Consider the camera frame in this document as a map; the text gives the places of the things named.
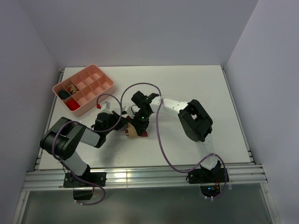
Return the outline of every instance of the beige object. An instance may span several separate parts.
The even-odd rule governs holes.
[[[134,126],[131,123],[128,123],[128,127],[126,129],[126,136],[128,136],[130,138],[139,137],[137,135],[136,129],[134,128]]]

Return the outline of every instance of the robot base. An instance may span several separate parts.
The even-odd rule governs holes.
[[[195,169],[188,173],[188,182],[190,184],[194,183],[216,183],[216,182],[224,182],[225,174],[227,176],[227,182],[229,182],[227,170],[221,168],[221,164],[218,161],[217,165],[211,169],[205,169],[201,167],[200,169]]]
[[[106,183],[106,172],[94,172],[89,173],[88,178],[84,178],[86,181],[95,183],[101,187]],[[66,173],[64,177],[64,188],[82,188],[82,187],[94,187],[90,184],[82,183],[75,179],[70,173]]]

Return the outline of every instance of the wire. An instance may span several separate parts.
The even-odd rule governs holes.
[[[131,106],[131,112],[132,112],[133,114],[135,114],[136,112],[133,111],[133,106],[137,106],[137,105],[134,104],[134,105]]]

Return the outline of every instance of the brown object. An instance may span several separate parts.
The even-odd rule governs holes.
[[[128,136],[128,137],[130,137],[130,138],[136,138],[136,137],[139,137],[139,136],[137,135],[137,132],[136,132],[134,126],[133,126],[131,123],[128,123],[128,127],[127,127],[125,133],[126,133],[126,136]]]
[[[66,90],[67,90],[71,95],[74,95],[76,92],[79,91],[79,89],[78,89],[74,84],[69,84],[69,85],[66,87]]]

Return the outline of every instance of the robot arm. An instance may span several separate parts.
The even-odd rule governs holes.
[[[126,134],[130,136],[133,131],[135,136],[142,136],[149,125],[149,117],[157,111],[160,104],[158,94],[152,93],[149,96],[136,92],[131,99],[139,110],[129,113],[132,110],[128,107],[122,114],[118,115],[110,111],[110,104],[105,102],[97,115],[94,131],[107,130],[112,127],[119,116],[121,120],[114,130],[119,130],[127,125]],[[214,148],[211,140],[212,119],[197,100],[191,102],[180,102],[171,99],[163,99],[160,112],[179,118],[185,134],[196,143],[203,156],[213,153]],[[40,146],[49,154],[52,154],[52,144],[58,130],[66,122],[70,121],[62,117],[41,139]],[[94,132],[83,124],[70,124],[58,136],[55,145],[55,155],[58,156],[68,168],[81,179],[91,181],[90,167],[77,154],[76,148],[79,142],[99,148],[106,141],[106,136],[111,132]],[[207,171],[217,172],[220,163],[217,158],[210,157],[202,163],[202,168]]]

